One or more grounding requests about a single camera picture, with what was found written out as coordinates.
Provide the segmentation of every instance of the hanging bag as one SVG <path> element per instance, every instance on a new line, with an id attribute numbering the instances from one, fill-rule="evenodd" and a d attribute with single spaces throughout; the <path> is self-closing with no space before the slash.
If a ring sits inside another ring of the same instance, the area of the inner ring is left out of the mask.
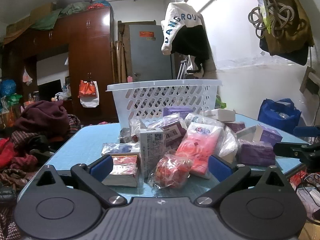
<path id="1" fill-rule="evenodd" d="M 78 97 L 97 97 L 97 90 L 94 82 L 81 80 Z"/>

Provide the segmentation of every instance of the wooden wardrobe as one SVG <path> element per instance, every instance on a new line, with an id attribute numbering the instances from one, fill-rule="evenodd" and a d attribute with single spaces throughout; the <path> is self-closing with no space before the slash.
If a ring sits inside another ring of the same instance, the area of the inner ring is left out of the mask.
<path id="1" fill-rule="evenodd" d="M 28 94 L 37 91 L 36 62 L 54 55 L 69 52 L 69 75 L 72 94 L 72 112 L 84 125 L 99 122 L 117 122 L 112 92 L 113 84 L 111 42 L 113 42 L 113 11 L 111 7 L 97 8 L 59 18 L 50 31 L 28 29 L 4 46 L 2 78 L 13 79 L 17 93 L 27 100 Z M 22 82 L 26 68 L 33 79 L 30 86 Z M 100 104 L 84 108 L 78 98 L 80 80 L 97 81 Z"/>

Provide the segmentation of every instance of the pink package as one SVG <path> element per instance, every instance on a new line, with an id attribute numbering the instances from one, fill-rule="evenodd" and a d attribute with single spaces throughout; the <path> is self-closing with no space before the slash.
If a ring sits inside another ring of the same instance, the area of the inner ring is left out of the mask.
<path id="1" fill-rule="evenodd" d="M 192 122 L 175 155 L 193 160 L 190 173 L 206 178 L 209 156 L 220 152 L 223 138 L 222 127 Z"/>

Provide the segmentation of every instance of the gray door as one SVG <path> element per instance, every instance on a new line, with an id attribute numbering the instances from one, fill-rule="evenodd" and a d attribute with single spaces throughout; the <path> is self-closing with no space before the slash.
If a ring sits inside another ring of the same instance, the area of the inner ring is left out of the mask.
<path id="1" fill-rule="evenodd" d="M 162 54 L 161 26 L 130 25 L 133 81 L 172 79 L 171 57 Z"/>

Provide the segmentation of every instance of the purple box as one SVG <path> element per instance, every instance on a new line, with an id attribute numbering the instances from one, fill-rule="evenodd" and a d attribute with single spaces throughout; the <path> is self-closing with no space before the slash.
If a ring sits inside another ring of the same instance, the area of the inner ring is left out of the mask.
<path id="1" fill-rule="evenodd" d="M 245 128 L 244 122 L 225 122 L 224 124 L 234 132 L 239 132 Z"/>
<path id="2" fill-rule="evenodd" d="M 248 142 L 239 140 L 239 164 L 267 167 L 276 164 L 276 155 L 273 146 L 265 142 Z"/>
<path id="3" fill-rule="evenodd" d="M 257 125 L 256 132 L 253 136 L 254 142 L 268 142 L 274 146 L 276 143 L 281 142 L 282 136 L 276 129 L 264 127 L 260 124 Z"/>
<path id="4" fill-rule="evenodd" d="M 184 120 L 189 113 L 193 113 L 193 109 L 187 106 L 166 106 L 163 108 L 163 116 L 171 114 L 180 114 L 180 117 Z"/>
<path id="5" fill-rule="evenodd" d="M 148 125 L 148 129 L 161 128 L 164 131 L 165 146 L 168 147 L 176 144 L 179 146 L 187 132 L 187 127 L 183 127 L 180 121 L 183 122 L 178 114 L 171 114 L 164 116 L 158 122 Z"/>

